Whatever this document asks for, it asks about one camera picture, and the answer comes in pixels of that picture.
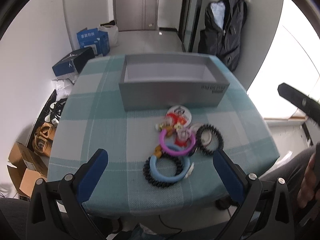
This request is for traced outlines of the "person's right hand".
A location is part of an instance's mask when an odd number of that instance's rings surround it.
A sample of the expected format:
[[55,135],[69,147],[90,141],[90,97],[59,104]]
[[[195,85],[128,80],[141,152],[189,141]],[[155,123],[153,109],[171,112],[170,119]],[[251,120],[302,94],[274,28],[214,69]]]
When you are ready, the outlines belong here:
[[304,177],[301,183],[301,187],[297,196],[298,206],[302,209],[305,208],[308,202],[313,200],[313,198],[315,198],[316,200],[319,200],[319,197],[320,197],[319,190],[315,193],[317,178],[313,170],[314,166],[315,166],[315,154],[313,153],[306,167]]

